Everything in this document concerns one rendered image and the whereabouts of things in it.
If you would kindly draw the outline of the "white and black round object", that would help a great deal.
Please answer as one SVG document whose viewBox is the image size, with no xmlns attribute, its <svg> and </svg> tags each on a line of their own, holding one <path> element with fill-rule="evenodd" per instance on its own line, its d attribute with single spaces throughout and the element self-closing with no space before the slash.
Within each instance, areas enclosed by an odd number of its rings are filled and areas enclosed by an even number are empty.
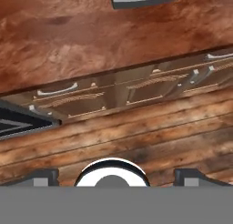
<svg viewBox="0 0 233 224">
<path fill-rule="evenodd" d="M 87 165 L 75 183 L 76 187 L 128 188 L 149 187 L 145 171 L 123 158 L 102 158 Z"/>
</svg>

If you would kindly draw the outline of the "brown wooden drawer front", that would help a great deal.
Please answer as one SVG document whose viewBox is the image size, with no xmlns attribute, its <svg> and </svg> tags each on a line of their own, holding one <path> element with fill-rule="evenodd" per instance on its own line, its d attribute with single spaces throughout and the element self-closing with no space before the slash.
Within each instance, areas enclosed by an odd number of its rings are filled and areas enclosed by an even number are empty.
<svg viewBox="0 0 233 224">
<path fill-rule="evenodd" d="M 185 65 L 178 63 L 165 62 L 150 66 L 141 66 L 134 69 L 129 69 L 115 74 L 115 84 L 122 84 L 134 80 L 148 78 L 153 75 L 166 75 L 172 72 L 187 70 L 201 66 L 201 63 L 193 65 Z"/>
<path fill-rule="evenodd" d="M 207 63 L 207 62 L 212 62 L 206 60 L 206 54 L 211 54 L 214 56 L 220 56 L 220 55 L 226 55 L 226 54 L 232 54 L 233 53 L 233 49 L 222 49 L 222 50 L 218 50 L 218 51 L 214 51 L 214 52 L 208 52 L 208 53 L 203 53 L 200 55 L 196 55 L 196 56 L 187 56 L 184 58 L 180 58 L 174 61 L 171 61 L 167 67 L 168 70 L 174 70 L 174 69 L 178 69 L 181 67 L 187 67 L 187 66 L 194 66 L 194 65 L 199 65 L 199 64 L 203 64 L 203 63 Z"/>
<path fill-rule="evenodd" d="M 75 82 L 78 83 L 78 88 L 68 91 L 68 92 L 64 92 L 59 95 L 39 97 L 36 93 L 37 90 L 42 90 L 44 92 L 51 92 L 51 91 L 56 91 L 60 89 L 65 89 L 65 88 L 71 87 L 72 84 L 74 84 Z M 31 91 L 30 96 L 32 97 L 33 101 L 47 101 L 49 99 L 62 97 L 65 95 L 73 95 L 73 94 L 79 94 L 79 93 L 86 92 L 86 91 L 92 91 L 100 87 L 113 86 L 114 84 L 115 84 L 115 79 L 111 76 L 99 76 L 99 77 L 91 77 L 91 78 L 85 78 L 85 79 L 76 79 L 74 81 L 63 81 L 63 82 L 54 83 L 52 85 L 47 85 L 45 87 L 39 87 L 38 89 Z"/>
</svg>

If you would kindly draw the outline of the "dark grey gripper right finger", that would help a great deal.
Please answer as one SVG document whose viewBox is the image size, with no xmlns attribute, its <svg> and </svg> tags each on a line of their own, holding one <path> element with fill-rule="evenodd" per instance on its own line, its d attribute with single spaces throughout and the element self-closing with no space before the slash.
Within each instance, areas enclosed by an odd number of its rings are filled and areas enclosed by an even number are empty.
<svg viewBox="0 0 233 224">
<path fill-rule="evenodd" d="M 175 187 L 205 187 L 205 186 L 226 186 L 231 187 L 231 184 L 209 178 L 196 168 L 176 168 L 174 170 Z"/>
</svg>

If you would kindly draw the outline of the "black oven door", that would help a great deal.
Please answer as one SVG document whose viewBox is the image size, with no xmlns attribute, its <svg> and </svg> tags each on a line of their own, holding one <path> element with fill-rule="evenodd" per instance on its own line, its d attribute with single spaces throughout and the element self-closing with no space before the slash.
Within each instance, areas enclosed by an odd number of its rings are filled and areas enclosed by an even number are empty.
<svg viewBox="0 0 233 224">
<path fill-rule="evenodd" d="M 58 127 L 62 121 L 34 105 L 21 107 L 0 99 L 0 140 Z"/>
</svg>

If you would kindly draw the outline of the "brown wooden cupboard door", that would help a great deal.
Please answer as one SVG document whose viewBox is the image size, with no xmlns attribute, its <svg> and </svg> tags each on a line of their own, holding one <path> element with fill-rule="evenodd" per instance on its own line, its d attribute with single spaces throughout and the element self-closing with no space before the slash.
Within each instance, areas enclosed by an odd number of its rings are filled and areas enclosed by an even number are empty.
<svg viewBox="0 0 233 224">
<path fill-rule="evenodd" d="M 183 75 L 151 78 L 144 82 L 128 86 L 127 105 L 167 97 L 177 89 L 180 89 L 190 79 L 191 75 L 192 72 Z"/>
<path fill-rule="evenodd" d="M 94 92 L 45 101 L 39 105 L 39 108 L 50 109 L 65 117 L 80 117 L 104 111 L 113 106 L 114 102 L 108 92 Z"/>
<path fill-rule="evenodd" d="M 233 76 L 233 61 L 214 63 L 209 66 L 213 66 L 215 68 L 215 71 L 202 82 L 200 83 L 196 82 L 195 84 L 191 85 L 188 89 L 186 89 L 186 92 L 198 90 L 204 87 L 220 85 L 221 83 L 226 81 L 228 78 Z M 200 75 L 202 75 L 202 73 L 209 66 L 206 66 L 201 71 Z"/>
</svg>

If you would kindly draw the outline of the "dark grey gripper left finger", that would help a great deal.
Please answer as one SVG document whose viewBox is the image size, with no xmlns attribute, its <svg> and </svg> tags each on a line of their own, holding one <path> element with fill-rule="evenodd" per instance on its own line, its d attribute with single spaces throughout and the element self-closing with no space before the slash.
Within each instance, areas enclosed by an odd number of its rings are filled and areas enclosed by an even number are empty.
<svg viewBox="0 0 233 224">
<path fill-rule="evenodd" d="M 59 185 L 58 176 L 57 168 L 36 169 L 22 178 L 4 183 L 4 186 L 53 187 Z"/>
</svg>

